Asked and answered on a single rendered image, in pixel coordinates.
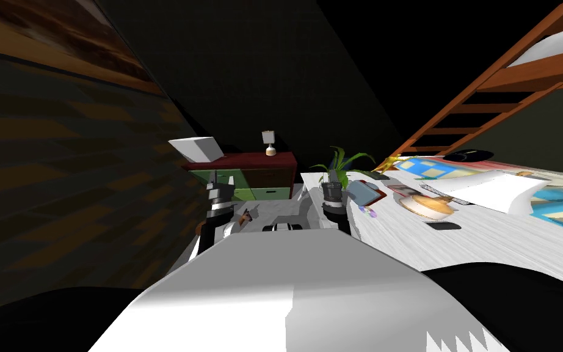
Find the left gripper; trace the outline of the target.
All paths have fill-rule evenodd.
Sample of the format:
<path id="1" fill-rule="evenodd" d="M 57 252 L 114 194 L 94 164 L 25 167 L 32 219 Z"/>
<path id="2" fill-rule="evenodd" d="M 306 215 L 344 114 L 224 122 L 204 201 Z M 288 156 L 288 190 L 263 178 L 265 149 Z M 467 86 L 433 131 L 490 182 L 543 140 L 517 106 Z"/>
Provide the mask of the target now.
<path id="1" fill-rule="evenodd" d="M 235 191 L 234 177 L 229 176 L 228 183 L 217 183 L 217 176 L 211 175 L 206 190 L 209 200 L 231 201 Z"/>

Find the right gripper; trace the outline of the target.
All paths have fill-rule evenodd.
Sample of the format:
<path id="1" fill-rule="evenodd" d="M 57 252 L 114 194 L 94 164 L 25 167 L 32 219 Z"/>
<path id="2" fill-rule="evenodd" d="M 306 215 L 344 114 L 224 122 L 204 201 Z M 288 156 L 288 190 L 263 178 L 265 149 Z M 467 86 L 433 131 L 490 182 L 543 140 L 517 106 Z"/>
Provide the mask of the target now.
<path id="1" fill-rule="evenodd" d="M 330 169 L 330 182 L 320 183 L 324 197 L 342 197 L 343 187 L 336 169 Z"/>

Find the green potted plant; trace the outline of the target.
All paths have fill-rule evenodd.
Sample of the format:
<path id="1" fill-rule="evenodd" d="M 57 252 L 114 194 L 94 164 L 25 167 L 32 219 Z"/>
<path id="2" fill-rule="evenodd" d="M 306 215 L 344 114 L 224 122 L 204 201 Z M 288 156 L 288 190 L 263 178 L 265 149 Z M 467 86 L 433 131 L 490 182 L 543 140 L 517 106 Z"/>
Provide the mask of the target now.
<path id="1" fill-rule="evenodd" d="M 323 182 L 323 181 L 331 182 L 331 177 L 329 177 L 329 174 L 331 173 L 331 171 L 334 171 L 335 175 L 337 176 L 338 182 L 341 183 L 342 189 L 346 190 L 346 187 L 349 184 L 349 178 L 348 175 L 346 174 L 348 172 L 358 172 L 358 170 L 355 169 L 353 170 L 346 169 L 348 165 L 352 164 L 353 161 L 361 157 L 368 157 L 371 161 L 375 163 L 374 157 L 367 153 L 356 153 L 350 158 L 346 158 L 345 157 L 346 153 L 343 148 L 337 146 L 332 146 L 332 148 L 334 148 L 334 152 L 333 152 L 332 163 L 330 166 L 326 166 L 325 164 L 316 164 L 310 166 L 310 168 L 320 167 L 325 170 L 327 176 L 323 175 L 322 177 L 320 177 L 319 182 Z"/>

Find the blue-grey book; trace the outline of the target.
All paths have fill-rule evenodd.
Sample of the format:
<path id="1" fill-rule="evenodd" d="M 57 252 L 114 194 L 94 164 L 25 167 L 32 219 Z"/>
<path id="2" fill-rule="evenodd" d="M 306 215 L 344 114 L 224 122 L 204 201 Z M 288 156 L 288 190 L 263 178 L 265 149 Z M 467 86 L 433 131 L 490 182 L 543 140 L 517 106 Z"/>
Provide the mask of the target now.
<path id="1" fill-rule="evenodd" d="M 368 207 L 387 196 L 378 185 L 364 180 L 351 181 L 346 192 L 348 198 L 359 207 Z"/>

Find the red and green dresser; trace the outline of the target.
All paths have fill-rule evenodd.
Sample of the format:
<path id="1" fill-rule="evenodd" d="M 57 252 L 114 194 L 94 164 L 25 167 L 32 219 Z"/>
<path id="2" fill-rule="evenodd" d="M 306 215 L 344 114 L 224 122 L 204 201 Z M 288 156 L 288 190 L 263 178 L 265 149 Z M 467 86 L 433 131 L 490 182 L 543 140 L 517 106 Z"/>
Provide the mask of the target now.
<path id="1" fill-rule="evenodd" d="M 211 175 L 218 183 L 228 183 L 234 177 L 233 200 L 291 199 L 294 191 L 297 161 L 291 152 L 274 149 L 273 131 L 264 131 L 265 152 L 224 153 L 213 137 L 173 139 L 169 144 L 187 163 L 183 169 L 203 186 Z"/>

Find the tan bowl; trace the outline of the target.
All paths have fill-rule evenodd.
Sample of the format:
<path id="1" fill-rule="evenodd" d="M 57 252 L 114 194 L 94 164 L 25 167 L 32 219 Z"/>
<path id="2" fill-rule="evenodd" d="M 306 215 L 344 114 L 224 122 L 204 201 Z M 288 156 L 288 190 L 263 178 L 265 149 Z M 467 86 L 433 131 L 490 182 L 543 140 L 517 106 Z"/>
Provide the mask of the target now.
<path id="1" fill-rule="evenodd" d="M 452 216 L 456 209 L 449 205 L 452 197 L 428 197 L 423 195 L 412 195 L 397 200 L 402 207 L 418 216 L 432 221 L 442 221 Z"/>

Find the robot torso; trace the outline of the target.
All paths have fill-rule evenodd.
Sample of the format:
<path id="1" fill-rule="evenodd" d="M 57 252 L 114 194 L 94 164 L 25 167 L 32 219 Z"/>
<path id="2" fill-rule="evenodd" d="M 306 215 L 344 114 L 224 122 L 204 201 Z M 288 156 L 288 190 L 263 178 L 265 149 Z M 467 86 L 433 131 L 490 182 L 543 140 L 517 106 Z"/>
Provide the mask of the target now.
<path id="1" fill-rule="evenodd" d="M 416 269 L 335 229 L 239 232 L 147 288 L 89 352 L 508 352 Z"/>

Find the white wooden table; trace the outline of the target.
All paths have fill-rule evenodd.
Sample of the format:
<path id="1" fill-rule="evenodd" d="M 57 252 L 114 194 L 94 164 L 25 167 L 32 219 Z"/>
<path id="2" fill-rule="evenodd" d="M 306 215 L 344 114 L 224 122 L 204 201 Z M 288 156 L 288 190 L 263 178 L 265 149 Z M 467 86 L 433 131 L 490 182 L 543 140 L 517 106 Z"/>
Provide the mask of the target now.
<path id="1" fill-rule="evenodd" d="M 389 171 L 377 184 L 385 197 L 373 205 L 376 217 L 346 203 L 352 233 L 366 243 L 420 270 L 470 262 L 505 263 L 563 281 L 563 227 L 532 216 L 511 215 L 477 205 L 455 204 L 455 230 L 435 230 L 428 220 L 396 201 L 390 184 L 422 191 L 416 176 Z"/>

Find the brown wooden bunk bed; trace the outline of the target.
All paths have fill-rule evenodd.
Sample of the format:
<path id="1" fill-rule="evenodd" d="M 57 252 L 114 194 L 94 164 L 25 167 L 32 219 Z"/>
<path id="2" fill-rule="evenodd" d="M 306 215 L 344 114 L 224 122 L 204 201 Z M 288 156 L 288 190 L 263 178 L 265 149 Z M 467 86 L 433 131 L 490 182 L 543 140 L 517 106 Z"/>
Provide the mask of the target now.
<path id="1" fill-rule="evenodd" d="M 563 2 L 393 155 L 547 175 L 535 214 L 563 226 Z"/>

